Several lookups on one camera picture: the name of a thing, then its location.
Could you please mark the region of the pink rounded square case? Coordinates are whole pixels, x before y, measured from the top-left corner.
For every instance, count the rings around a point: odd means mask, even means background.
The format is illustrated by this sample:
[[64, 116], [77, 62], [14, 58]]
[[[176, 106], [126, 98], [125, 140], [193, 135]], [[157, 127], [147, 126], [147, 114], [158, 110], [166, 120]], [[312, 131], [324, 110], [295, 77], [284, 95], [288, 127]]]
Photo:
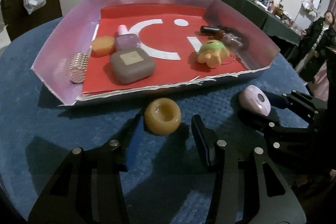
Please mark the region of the pink rounded square case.
[[254, 85], [247, 86], [239, 94], [240, 105], [253, 113], [268, 116], [271, 111], [270, 101], [265, 93]]

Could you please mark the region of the green yellow toy figure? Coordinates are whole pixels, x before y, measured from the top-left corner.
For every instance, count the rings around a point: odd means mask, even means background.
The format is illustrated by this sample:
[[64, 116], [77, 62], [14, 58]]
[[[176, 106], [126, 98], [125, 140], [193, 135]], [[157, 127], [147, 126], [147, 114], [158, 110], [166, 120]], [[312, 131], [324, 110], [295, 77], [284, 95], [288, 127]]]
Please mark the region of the green yellow toy figure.
[[214, 69], [219, 67], [222, 61], [228, 57], [230, 57], [230, 52], [226, 46], [219, 40], [212, 39], [202, 44], [198, 52], [197, 62]]

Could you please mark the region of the clear glass bottle red cap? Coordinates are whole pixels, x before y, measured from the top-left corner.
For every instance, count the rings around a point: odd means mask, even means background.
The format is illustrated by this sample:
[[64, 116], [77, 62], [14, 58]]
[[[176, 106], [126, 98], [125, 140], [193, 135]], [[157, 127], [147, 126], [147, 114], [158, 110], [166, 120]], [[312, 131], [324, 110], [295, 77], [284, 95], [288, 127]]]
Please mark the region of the clear glass bottle red cap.
[[234, 49], [240, 49], [243, 47], [241, 39], [230, 32], [224, 32], [223, 30], [218, 30], [215, 33], [214, 38], [218, 41], [221, 41], [228, 47]]

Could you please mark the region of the black nail polish bottle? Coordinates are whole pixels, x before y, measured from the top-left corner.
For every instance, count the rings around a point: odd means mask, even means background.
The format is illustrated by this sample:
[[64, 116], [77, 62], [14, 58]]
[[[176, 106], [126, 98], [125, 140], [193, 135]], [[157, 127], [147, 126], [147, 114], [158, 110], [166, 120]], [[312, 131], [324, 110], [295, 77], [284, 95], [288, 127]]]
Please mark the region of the black nail polish bottle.
[[212, 27], [212, 26], [201, 26], [200, 32], [204, 35], [214, 36], [222, 29], [219, 27]]

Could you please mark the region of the gold perforated cylinder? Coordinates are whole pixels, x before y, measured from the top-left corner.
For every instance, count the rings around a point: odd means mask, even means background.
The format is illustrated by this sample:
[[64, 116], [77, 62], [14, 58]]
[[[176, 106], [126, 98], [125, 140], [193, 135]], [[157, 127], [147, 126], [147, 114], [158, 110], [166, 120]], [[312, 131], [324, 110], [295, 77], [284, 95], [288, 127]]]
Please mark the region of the gold perforated cylinder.
[[89, 56], [85, 53], [76, 53], [70, 62], [67, 76], [74, 84], [81, 84], [85, 80]]

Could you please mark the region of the grey perfume bottle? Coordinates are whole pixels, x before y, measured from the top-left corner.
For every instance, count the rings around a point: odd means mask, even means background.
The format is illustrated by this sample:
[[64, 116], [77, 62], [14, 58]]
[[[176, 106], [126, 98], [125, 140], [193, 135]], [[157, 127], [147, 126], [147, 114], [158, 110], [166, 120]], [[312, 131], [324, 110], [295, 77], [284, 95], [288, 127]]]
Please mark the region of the grey perfume bottle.
[[143, 49], [131, 47], [110, 56], [114, 76], [122, 84], [131, 84], [150, 77], [156, 63]]

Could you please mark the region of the orange round puff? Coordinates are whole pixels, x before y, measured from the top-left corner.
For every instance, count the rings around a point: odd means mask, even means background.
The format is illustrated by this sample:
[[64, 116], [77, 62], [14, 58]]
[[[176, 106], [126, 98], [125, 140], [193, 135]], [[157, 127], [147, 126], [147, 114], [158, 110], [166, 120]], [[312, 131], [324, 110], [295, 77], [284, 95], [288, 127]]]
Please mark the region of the orange round puff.
[[91, 55], [93, 57], [103, 57], [110, 55], [114, 51], [114, 37], [101, 36], [94, 39], [91, 43]]

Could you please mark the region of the purple nail polish bottle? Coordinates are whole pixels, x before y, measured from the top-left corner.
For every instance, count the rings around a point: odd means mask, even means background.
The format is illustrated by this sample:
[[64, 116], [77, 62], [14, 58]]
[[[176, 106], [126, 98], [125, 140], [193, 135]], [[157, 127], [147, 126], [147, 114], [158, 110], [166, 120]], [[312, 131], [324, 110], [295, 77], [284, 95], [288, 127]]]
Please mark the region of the purple nail polish bottle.
[[118, 26], [118, 35], [115, 38], [115, 46], [117, 51], [126, 50], [128, 48], [141, 46], [141, 42], [136, 34], [130, 33], [126, 25]]

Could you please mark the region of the person in black coat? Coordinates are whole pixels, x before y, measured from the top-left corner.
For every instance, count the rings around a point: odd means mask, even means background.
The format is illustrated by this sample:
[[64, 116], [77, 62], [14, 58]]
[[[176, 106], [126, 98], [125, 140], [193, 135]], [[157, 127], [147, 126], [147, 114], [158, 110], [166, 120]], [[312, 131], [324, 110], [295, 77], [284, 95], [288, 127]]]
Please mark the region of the person in black coat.
[[326, 61], [326, 47], [335, 48], [335, 16], [331, 11], [302, 30], [303, 38], [297, 48], [295, 71], [305, 83], [314, 81], [315, 75]]

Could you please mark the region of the blue fuzzy blanket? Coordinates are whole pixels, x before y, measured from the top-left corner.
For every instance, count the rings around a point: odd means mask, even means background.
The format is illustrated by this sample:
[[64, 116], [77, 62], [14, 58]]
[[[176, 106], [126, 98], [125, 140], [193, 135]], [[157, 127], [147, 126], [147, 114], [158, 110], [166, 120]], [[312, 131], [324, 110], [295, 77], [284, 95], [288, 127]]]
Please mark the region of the blue fuzzy blanket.
[[[72, 148], [101, 146], [151, 100], [148, 96], [62, 109], [31, 70], [58, 24], [55, 19], [23, 34], [1, 56], [1, 184], [24, 218]], [[170, 136], [144, 134], [135, 165], [121, 174], [132, 223], [205, 222], [214, 176], [200, 163], [189, 133], [191, 117], [199, 114], [208, 128], [242, 151], [262, 146], [261, 135], [238, 115], [238, 94], [250, 84], [277, 94], [306, 90], [278, 55], [256, 79], [166, 94], [181, 109], [181, 128]]]

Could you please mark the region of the dark green covered table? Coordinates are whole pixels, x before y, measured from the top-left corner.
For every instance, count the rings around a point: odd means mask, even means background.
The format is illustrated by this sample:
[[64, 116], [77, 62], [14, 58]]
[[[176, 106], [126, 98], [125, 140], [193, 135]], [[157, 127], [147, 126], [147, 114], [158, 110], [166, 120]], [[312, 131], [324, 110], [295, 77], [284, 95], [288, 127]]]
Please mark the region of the dark green covered table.
[[297, 46], [301, 36], [291, 30], [275, 15], [250, 0], [221, 0], [249, 19], [270, 38], [284, 40]]

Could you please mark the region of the white refrigerator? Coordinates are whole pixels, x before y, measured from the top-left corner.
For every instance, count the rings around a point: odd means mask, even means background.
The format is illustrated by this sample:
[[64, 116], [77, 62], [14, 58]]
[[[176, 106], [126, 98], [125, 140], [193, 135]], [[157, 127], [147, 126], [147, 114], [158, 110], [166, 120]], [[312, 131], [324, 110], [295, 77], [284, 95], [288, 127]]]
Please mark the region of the white refrigerator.
[[295, 28], [306, 29], [318, 17], [320, 0], [281, 0], [284, 14], [294, 23]]

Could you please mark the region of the red Miniso paper bag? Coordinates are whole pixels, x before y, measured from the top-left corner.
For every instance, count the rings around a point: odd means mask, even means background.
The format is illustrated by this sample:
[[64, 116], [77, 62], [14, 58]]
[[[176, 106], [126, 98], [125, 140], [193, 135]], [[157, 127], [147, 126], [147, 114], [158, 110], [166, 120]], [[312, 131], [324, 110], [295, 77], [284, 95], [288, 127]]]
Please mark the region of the red Miniso paper bag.
[[197, 53], [208, 37], [199, 33], [206, 25], [206, 9], [181, 5], [122, 5], [101, 9], [97, 36], [116, 36], [119, 25], [138, 35], [141, 47], [150, 55], [156, 69], [152, 76], [124, 85], [117, 81], [109, 57], [91, 57], [88, 63], [82, 93], [99, 94], [185, 83], [207, 76], [226, 75], [246, 71], [238, 57], [232, 64], [210, 69], [197, 62]]

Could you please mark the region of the pink cardboard tray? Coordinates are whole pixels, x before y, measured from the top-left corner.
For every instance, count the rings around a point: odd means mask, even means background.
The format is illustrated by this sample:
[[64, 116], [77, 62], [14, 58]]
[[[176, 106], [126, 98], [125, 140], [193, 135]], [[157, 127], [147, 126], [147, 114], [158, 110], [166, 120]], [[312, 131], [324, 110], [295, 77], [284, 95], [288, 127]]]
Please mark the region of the pink cardboard tray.
[[[109, 57], [91, 57], [85, 81], [73, 84], [69, 66], [76, 53], [90, 54], [99, 36], [116, 36], [125, 25], [136, 34], [156, 69], [147, 79], [118, 83]], [[207, 38], [203, 25], [233, 28], [244, 40], [233, 60], [217, 69], [197, 63]], [[112, 99], [126, 94], [150, 94], [187, 86], [255, 78], [268, 69], [279, 48], [245, 16], [220, 0], [83, 0], [61, 20], [46, 40], [31, 69], [64, 106]]]

